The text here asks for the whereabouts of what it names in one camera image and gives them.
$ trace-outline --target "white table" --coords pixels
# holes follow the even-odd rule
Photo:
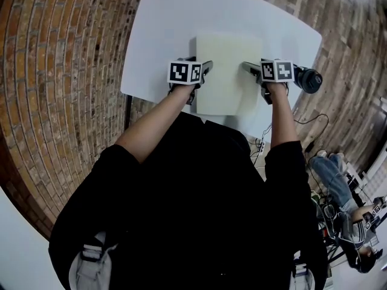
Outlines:
[[[312,66],[322,39],[303,22],[263,0],[141,0],[126,52],[121,92],[160,102],[169,90],[168,61],[195,56],[196,36],[214,32],[260,37],[263,58],[290,59],[306,67]],[[300,93],[291,83],[291,107]],[[183,111],[197,115],[195,104]],[[272,108],[262,99],[257,112],[249,116],[197,116],[260,138],[271,123]]]

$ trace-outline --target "jeans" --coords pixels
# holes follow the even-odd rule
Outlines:
[[[340,156],[332,154],[329,158],[316,156],[310,160],[310,166],[320,176],[324,186],[328,189],[328,195],[342,211],[351,214],[358,209],[352,198],[351,190],[344,177]]]

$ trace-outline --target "white wall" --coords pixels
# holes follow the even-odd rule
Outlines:
[[[5,290],[63,290],[44,239],[0,188],[0,284]]]

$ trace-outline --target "power strip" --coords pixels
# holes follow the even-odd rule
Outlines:
[[[265,150],[265,142],[260,142],[258,145],[258,151],[259,151],[258,156],[262,156],[264,154],[264,150]]]

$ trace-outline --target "person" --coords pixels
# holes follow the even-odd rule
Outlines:
[[[85,279],[98,289],[218,278],[259,285],[274,274],[270,282],[288,289],[300,250],[323,289],[327,251],[301,143],[285,86],[268,87],[266,182],[242,133],[180,113],[193,86],[177,86],[105,149],[52,230],[49,254],[64,288],[82,289]]]
[[[327,188],[328,196],[332,197],[340,209],[336,216],[339,223],[339,244],[346,254],[348,264],[359,272],[367,273],[381,254],[375,253],[370,246],[364,246],[374,235],[366,229],[363,216],[372,214],[379,202],[358,207],[345,180],[344,155],[332,153],[328,158],[327,155],[326,151],[321,150],[310,160],[310,166]]]

